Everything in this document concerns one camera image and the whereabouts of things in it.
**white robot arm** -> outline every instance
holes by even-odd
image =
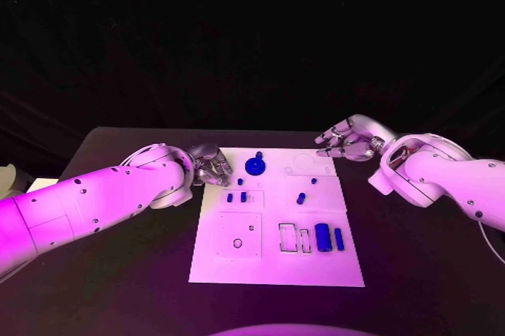
[[[131,218],[146,207],[178,206],[190,185],[227,186],[231,167],[216,144],[154,144],[119,166],[0,201],[0,281],[46,251]]]
[[[434,134],[398,136],[364,115],[335,124],[315,142],[326,143],[319,156],[365,161],[375,153],[381,155],[368,182],[384,195],[395,191],[420,207],[447,195],[470,218],[505,231],[502,161],[474,160],[454,142]]]

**small blue object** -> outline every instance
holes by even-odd
[[[300,205],[305,201],[305,193],[300,192],[299,195],[298,195],[298,200],[296,200],[296,203]]]
[[[336,240],[336,249],[339,251],[344,251],[342,230],[339,228],[335,229],[335,240]]]
[[[333,248],[331,247],[328,224],[319,223],[315,225],[315,239],[318,241],[318,251],[329,252]]]
[[[263,174],[266,168],[266,164],[263,161],[263,153],[260,151],[256,152],[256,157],[253,159],[249,159],[244,162],[244,171],[250,175],[260,175]]]

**blue round object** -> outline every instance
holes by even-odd
[[[244,162],[244,171],[250,174],[250,175],[260,175],[263,174],[264,168],[266,168],[266,164],[263,161],[263,155],[260,152],[257,152],[256,157],[249,159]]]

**round hole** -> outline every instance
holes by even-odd
[[[234,239],[233,240],[233,247],[234,248],[240,248],[241,247],[241,240],[240,239]]]

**robotic hand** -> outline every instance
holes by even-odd
[[[231,167],[216,144],[187,152],[152,144],[119,166],[0,201],[0,282],[46,251],[144,211],[191,199],[191,184],[227,186]]]
[[[395,135],[364,115],[336,123],[315,142],[326,143],[316,151],[322,157],[367,161],[375,153],[381,155],[368,182],[384,195],[395,191],[420,207],[447,195],[470,218],[505,231],[502,161],[474,160],[454,142],[434,134]]]

